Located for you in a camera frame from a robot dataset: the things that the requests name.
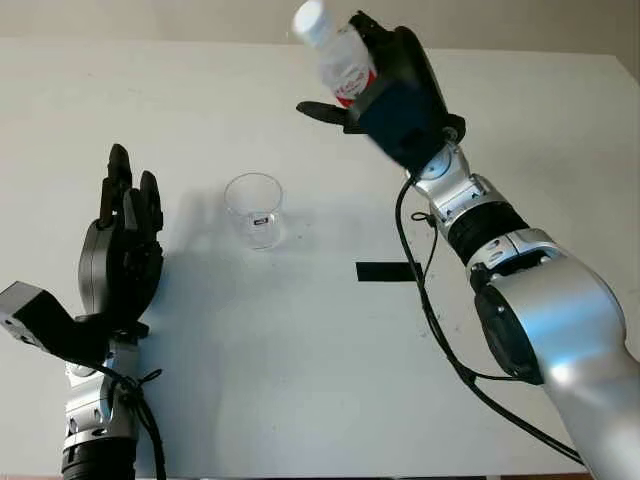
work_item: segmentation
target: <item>white table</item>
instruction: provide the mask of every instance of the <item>white table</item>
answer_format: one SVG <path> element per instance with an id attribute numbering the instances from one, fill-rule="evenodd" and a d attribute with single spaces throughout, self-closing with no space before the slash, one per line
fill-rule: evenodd
<path id="1" fill-rule="evenodd" d="M 638 86 L 612 57 L 430 52 L 474 170 L 610 282 L 637 346 Z M 297 114 L 329 96 L 303 47 L 0 41 L 0 286 L 82 312 L 77 260 L 112 142 L 160 184 L 166 261 L 141 373 L 170 475 L 382 476 L 578 471 L 478 402 L 427 332 L 411 284 L 357 283 L 403 260 L 402 172 L 365 138 Z M 288 234 L 240 247 L 221 192 L 246 171 L 285 188 Z M 411 208 L 424 208 L 412 194 Z M 424 258 L 431 234 L 408 225 Z M 464 271 L 438 249 L 430 288 L 465 361 L 497 367 Z M 59 469 L 61 361 L 0 334 L 0 471 Z M 568 441 L 534 387 L 488 390 Z M 143 435 L 138 470 L 151 473 Z"/>

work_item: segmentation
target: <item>black tape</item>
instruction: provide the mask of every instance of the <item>black tape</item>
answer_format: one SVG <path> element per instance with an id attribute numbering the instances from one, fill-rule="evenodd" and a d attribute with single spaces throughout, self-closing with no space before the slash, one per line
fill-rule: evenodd
<path id="1" fill-rule="evenodd" d="M 415 282 L 407 262 L 356 262 L 356 272 L 359 282 Z"/>

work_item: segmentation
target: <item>plastic bottle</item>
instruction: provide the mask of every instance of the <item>plastic bottle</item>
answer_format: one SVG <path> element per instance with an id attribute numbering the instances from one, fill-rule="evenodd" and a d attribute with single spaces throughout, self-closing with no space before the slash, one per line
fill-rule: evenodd
<path id="1" fill-rule="evenodd" d="M 318 52 L 322 83 L 350 107 L 376 78 L 366 45 L 353 26 L 337 30 L 322 0 L 309 0 L 296 12 L 293 31 Z"/>

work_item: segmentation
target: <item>robotic hand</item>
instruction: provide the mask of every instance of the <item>robotic hand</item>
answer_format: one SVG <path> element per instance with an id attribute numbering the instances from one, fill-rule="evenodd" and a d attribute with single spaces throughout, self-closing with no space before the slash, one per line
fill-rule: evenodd
<path id="1" fill-rule="evenodd" d="M 508 420 L 584 462 L 597 479 L 638 478 L 640 365 L 625 348 L 613 292 L 544 231 L 529 227 L 489 181 L 471 174 L 458 145 L 464 119 L 448 113 L 416 36 L 405 27 L 387 31 L 362 12 L 350 23 L 378 78 L 348 111 L 316 102 L 298 110 L 345 133 L 368 134 L 407 170 L 396 220 L 436 341 L 462 381 Z M 426 197 L 438 231 L 466 266 L 495 359 L 513 379 L 542 386 L 582 458 L 486 396 L 475 385 L 482 375 L 462 365 L 442 337 L 400 220 L 411 186 Z"/>
<path id="2" fill-rule="evenodd" d="M 67 480 L 133 479 L 138 417 L 149 431 L 156 474 L 164 474 L 159 432 L 142 395 L 138 320 L 151 302 L 162 269 L 160 194 L 145 171 L 132 187 L 127 151 L 114 145 L 102 182 L 100 216 L 89 226 L 78 269 L 86 315 L 72 319 L 45 290 L 16 282 L 0 293 L 0 324 L 16 339 L 69 362 L 71 397 L 62 474 Z"/>

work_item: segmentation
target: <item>metal arm segment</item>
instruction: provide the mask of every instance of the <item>metal arm segment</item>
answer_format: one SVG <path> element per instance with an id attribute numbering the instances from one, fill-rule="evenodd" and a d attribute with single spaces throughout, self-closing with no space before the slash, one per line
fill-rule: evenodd
<path id="1" fill-rule="evenodd" d="M 434 157 L 415 188 L 467 267 L 501 367 L 542 384 L 595 478 L 638 478 L 640 364 L 613 292 L 471 174 L 459 146 Z"/>

